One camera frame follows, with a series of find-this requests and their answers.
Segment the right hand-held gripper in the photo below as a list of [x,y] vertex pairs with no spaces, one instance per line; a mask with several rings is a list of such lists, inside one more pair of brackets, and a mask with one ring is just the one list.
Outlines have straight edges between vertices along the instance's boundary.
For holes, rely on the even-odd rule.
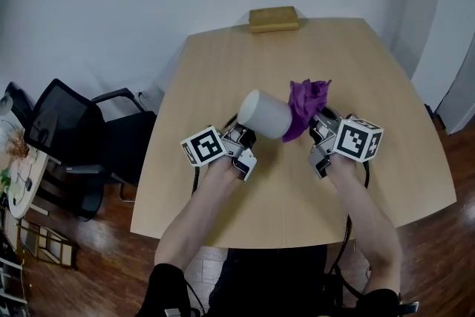
[[330,156],[338,153],[359,163],[375,157],[384,129],[365,119],[336,112],[318,112],[309,121],[309,135],[314,140],[309,163],[319,178],[327,176]]

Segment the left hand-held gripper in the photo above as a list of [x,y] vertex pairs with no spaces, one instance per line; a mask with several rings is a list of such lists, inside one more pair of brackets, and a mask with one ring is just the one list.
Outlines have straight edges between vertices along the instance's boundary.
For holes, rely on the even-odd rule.
[[255,141],[253,130],[233,122],[221,131],[209,126],[182,140],[180,145],[194,167],[208,165],[223,156],[231,157],[232,165],[247,181],[257,163],[252,153]]

